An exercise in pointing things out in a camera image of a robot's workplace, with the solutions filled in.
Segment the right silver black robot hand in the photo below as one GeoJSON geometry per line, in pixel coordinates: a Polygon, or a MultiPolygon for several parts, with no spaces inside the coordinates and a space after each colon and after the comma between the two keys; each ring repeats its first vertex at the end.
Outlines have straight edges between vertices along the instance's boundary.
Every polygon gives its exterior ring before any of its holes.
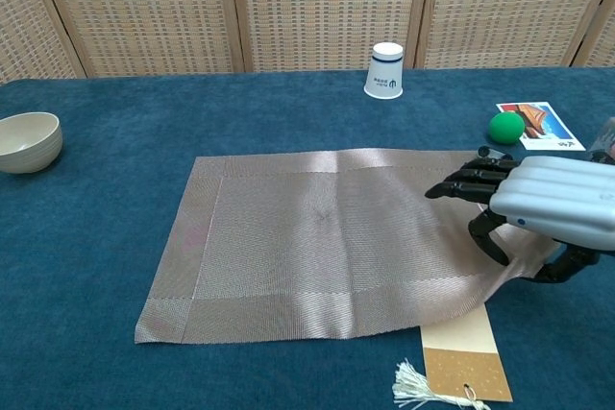
{"type": "Polygon", "coordinates": [[[478,247],[501,265],[510,259],[491,233],[511,225],[563,244],[563,253],[532,277],[562,283],[602,255],[614,254],[614,167],[567,157],[477,157],[425,194],[481,204],[468,224],[478,247]]]}

